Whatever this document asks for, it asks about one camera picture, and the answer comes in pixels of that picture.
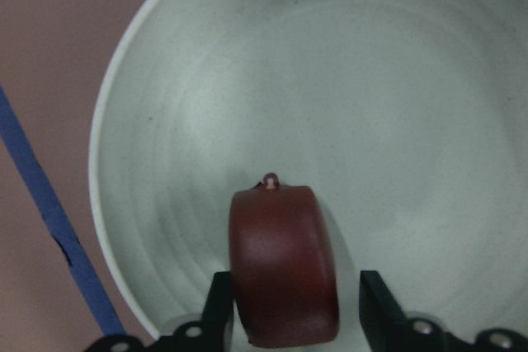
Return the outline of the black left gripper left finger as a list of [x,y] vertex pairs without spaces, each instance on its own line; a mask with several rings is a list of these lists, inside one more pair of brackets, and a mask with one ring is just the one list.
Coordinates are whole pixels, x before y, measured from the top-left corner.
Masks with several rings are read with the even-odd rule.
[[234,298],[229,271],[216,272],[201,314],[207,351],[228,352],[233,339]]

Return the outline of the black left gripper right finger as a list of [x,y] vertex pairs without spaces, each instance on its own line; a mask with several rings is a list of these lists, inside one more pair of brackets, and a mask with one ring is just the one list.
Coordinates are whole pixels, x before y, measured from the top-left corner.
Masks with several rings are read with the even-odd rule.
[[371,351],[409,351],[409,318],[375,270],[362,270],[359,319]]

